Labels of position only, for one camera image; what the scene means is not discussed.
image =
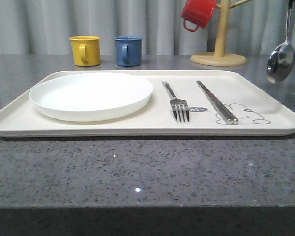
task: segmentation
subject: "fork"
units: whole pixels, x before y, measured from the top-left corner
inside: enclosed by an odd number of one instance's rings
[[[162,81],[171,98],[170,104],[177,123],[189,123],[189,107],[186,100],[176,98],[168,82]]]

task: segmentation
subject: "mug handle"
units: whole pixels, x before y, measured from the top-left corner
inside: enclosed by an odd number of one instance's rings
[[[81,61],[84,63],[84,64],[87,64],[88,61],[87,61],[87,57],[86,57],[86,49],[87,49],[87,46],[85,44],[80,44],[79,46],[79,53],[80,53],[80,58],[81,58]]]
[[[122,60],[124,63],[129,63],[128,61],[128,44],[123,44],[121,47],[121,53],[122,53]]]
[[[189,29],[186,25],[186,19],[183,20],[183,26],[185,27],[186,30],[188,30],[190,32],[196,32],[199,28],[199,26],[197,25],[195,29]]]

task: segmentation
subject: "white curtain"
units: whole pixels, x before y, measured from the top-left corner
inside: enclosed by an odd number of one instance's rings
[[[268,55],[285,39],[288,0],[253,0],[231,9],[226,51]],[[69,37],[100,36],[101,54],[114,54],[115,36],[142,36],[143,54],[214,51],[219,20],[188,32],[186,0],[0,0],[0,54],[70,54]],[[295,3],[292,9],[295,48]]]

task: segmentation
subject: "countertop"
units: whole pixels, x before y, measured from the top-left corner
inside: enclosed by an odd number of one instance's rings
[[[266,78],[267,56],[213,67],[190,55],[143,56],[141,66],[76,67],[71,55],[0,55],[0,109],[66,70],[229,70],[295,112],[295,66]],[[0,137],[0,209],[295,207],[295,134],[280,137]]]

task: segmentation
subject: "chopsticks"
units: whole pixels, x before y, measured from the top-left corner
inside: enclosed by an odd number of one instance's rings
[[[210,91],[207,87],[197,80],[197,84],[201,88],[201,90],[205,93],[206,97],[213,105],[215,110],[220,114],[222,119],[225,121],[226,124],[238,124],[238,119],[231,113],[224,105],[221,103],[220,100]]]

